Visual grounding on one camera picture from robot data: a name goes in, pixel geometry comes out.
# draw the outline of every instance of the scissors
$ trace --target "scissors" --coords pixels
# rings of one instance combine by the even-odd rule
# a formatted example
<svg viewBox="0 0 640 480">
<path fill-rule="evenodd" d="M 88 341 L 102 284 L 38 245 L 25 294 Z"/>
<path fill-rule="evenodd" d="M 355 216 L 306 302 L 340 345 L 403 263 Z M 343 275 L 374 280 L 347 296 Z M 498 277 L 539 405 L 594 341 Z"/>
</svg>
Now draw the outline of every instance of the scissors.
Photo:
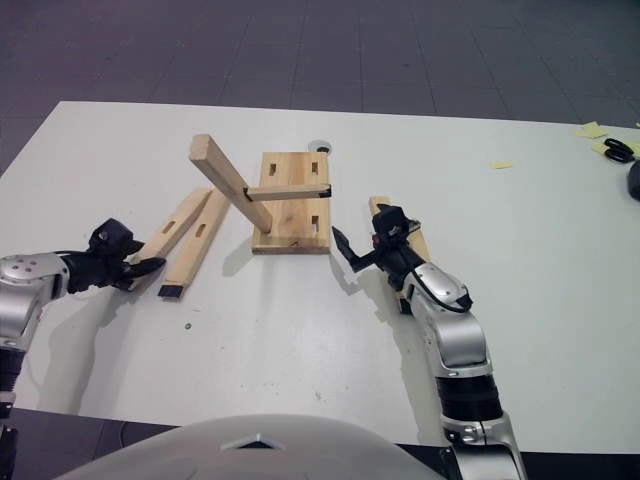
<svg viewBox="0 0 640 480">
<path fill-rule="evenodd" d="M 636 155 L 631 147 L 622 143 L 615 138 L 607 138 L 604 144 L 609 147 L 604 154 L 607 158 L 618 163 L 629 163 L 634 160 L 640 160 L 640 155 Z"/>
</svg>

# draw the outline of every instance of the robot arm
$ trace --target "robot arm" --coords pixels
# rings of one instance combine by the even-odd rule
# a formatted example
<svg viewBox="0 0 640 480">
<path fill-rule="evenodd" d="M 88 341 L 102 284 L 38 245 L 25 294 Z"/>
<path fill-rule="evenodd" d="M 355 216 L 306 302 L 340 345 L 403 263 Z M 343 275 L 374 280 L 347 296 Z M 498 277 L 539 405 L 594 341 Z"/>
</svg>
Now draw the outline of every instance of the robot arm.
<svg viewBox="0 0 640 480">
<path fill-rule="evenodd" d="M 124 261 L 142 245 L 124 225 L 109 219 L 93 232 L 85 252 L 0 259 L 0 418 L 8 418 L 11 413 L 13 389 L 44 306 L 91 285 L 126 288 L 134 278 L 164 265 L 162 258 L 135 265 Z"/>
<path fill-rule="evenodd" d="M 374 250 L 357 256 L 334 228 L 336 244 L 354 271 L 376 264 L 401 291 L 425 333 L 427 355 L 451 447 L 443 458 L 449 478 L 526 480 L 509 416 L 502 410 L 484 333 L 471 313 L 467 287 L 411 250 L 418 222 L 400 207 L 378 205 Z"/>
</svg>

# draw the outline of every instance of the wooden plank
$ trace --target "wooden plank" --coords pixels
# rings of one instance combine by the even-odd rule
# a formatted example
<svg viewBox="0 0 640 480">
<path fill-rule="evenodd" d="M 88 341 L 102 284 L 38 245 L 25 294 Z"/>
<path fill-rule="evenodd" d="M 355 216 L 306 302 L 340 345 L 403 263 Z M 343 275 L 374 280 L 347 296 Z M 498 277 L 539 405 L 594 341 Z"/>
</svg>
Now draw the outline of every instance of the wooden plank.
<svg viewBox="0 0 640 480">
<path fill-rule="evenodd" d="M 287 185 L 284 187 L 249 187 L 245 192 L 252 202 L 269 202 L 273 200 L 294 200 L 298 198 L 328 198 L 331 196 L 331 185 Z"/>
<path fill-rule="evenodd" d="M 189 159 L 251 223 L 263 232 L 271 230 L 269 211 L 244 195 L 249 186 L 213 138 L 206 134 L 194 135 Z"/>
<path fill-rule="evenodd" d="M 261 187 L 329 183 L 327 154 L 265 153 Z M 276 200 L 264 204 L 273 217 L 271 232 L 253 232 L 253 253 L 329 253 L 329 199 Z"/>
<path fill-rule="evenodd" d="M 369 211 L 371 212 L 371 216 L 373 217 L 376 213 L 380 211 L 378 208 L 378 204 L 386 204 L 392 205 L 391 199 L 389 197 L 370 197 L 369 198 Z M 425 262 L 431 261 L 431 255 L 429 255 L 429 250 L 427 249 L 427 243 L 424 241 L 424 237 L 422 235 L 422 229 L 418 229 L 414 232 L 411 232 L 408 237 L 409 245 L 420 255 Z M 396 297 L 396 304 L 398 306 L 398 311 L 400 313 L 410 314 L 411 307 L 409 302 L 404 298 L 402 292 L 393 292 Z"/>
<path fill-rule="evenodd" d="M 131 258 L 130 263 L 137 263 L 151 257 L 166 257 L 200 214 L 210 194 L 210 188 L 199 187 L 193 190 L 180 202 L 175 212 L 156 230 L 151 239 Z M 134 280 L 129 285 L 129 291 L 140 285 L 144 278 Z"/>
<path fill-rule="evenodd" d="M 177 299 L 180 298 L 184 289 L 191 285 L 227 210 L 229 210 L 229 199 L 220 190 L 213 190 L 182 250 L 169 265 L 158 295 Z"/>
</svg>

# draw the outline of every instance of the black cable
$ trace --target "black cable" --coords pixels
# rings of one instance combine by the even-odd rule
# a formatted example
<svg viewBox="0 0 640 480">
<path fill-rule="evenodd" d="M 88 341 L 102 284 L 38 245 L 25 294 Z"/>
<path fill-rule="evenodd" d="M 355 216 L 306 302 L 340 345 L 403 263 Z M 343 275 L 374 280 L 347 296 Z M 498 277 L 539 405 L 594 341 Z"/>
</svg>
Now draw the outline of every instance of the black cable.
<svg viewBox="0 0 640 480">
<path fill-rule="evenodd" d="M 402 257 L 402 259 L 407 265 L 411 265 L 411 263 L 409 262 L 409 259 L 405 256 L 402 249 L 399 249 L 398 253 L 400 253 L 400 256 Z M 420 285 L 420 287 L 427 293 L 427 295 L 429 295 L 431 300 L 433 300 L 437 305 L 444 308 L 445 310 L 449 310 L 450 312 L 454 312 L 454 313 L 467 313 L 469 310 L 471 310 L 471 303 L 469 304 L 468 307 L 457 308 L 442 302 L 438 297 L 435 296 L 435 294 L 431 290 L 429 290 L 429 287 L 427 287 L 425 283 L 420 279 L 420 277 L 416 273 L 415 268 L 411 268 L 411 275 L 413 275 L 413 278 L 416 279 L 416 282 L 418 283 L 418 285 Z"/>
<path fill-rule="evenodd" d="M 122 422 L 120 425 L 120 432 L 118 433 L 118 440 L 120 441 L 120 448 L 125 448 L 124 445 L 124 429 L 129 425 L 129 422 Z"/>
</svg>

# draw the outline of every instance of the sticky note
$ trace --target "sticky note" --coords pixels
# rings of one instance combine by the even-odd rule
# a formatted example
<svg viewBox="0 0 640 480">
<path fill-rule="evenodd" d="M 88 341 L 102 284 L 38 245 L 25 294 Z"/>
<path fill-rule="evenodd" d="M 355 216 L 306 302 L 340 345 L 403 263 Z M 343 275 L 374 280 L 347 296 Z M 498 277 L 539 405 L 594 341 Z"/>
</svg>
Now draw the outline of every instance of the sticky note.
<svg viewBox="0 0 640 480">
<path fill-rule="evenodd" d="M 594 143 L 593 145 L 591 145 L 591 150 L 593 150 L 594 152 L 598 152 L 600 155 L 604 155 L 604 152 L 609 150 L 609 147 L 607 147 L 604 143 Z"/>
<path fill-rule="evenodd" d="M 511 168 L 513 167 L 513 163 L 511 162 L 491 162 L 489 163 L 491 168 Z"/>
<path fill-rule="evenodd" d="M 607 131 L 598 125 L 598 122 L 585 123 L 580 128 L 582 130 L 571 130 L 571 133 L 584 138 L 598 138 L 607 135 Z"/>
</svg>

